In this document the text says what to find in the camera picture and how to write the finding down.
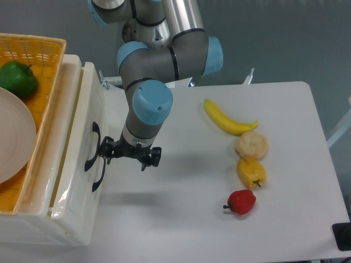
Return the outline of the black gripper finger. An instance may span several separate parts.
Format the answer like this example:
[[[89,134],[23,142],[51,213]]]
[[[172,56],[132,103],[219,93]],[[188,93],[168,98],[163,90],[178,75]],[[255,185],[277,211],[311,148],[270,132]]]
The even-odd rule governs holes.
[[[100,144],[99,157],[105,164],[110,164],[111,160],[118,157],[118,141],[109,136],[105,136]]]
[[[141,162],[141,171],[144,171],[147,167],[153,166],[158,167],[162,154],[161,147],[152,147],[147,148],[143,151],[140,162]]]

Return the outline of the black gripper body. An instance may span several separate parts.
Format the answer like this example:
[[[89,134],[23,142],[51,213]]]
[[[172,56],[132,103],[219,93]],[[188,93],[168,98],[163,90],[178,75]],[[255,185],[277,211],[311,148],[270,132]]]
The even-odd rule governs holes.
[[[124,138],[120,138],[114,149],[114,158],[121,157],[137,159],[139,162],[148,162],[151,158],[150,147],[143,147],[141,142],[131,145]]]

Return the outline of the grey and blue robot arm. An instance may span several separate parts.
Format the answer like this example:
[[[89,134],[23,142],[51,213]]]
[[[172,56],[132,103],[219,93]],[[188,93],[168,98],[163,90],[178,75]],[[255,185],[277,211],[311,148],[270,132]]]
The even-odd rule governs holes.
[[[168,29],[164,47],[152,49],[139,39],[118,50],[118,72],[129,112],[120,139],[100,139],[95,153],[104,164],[127,157],[143,168],[156,167],[161,148],[153,147],[153,142],[173,103],[166,84],[219,71],[222,46],[206,34],[197,1],[89,1],[88,5],[101,25],[133,19],[144,27]]]

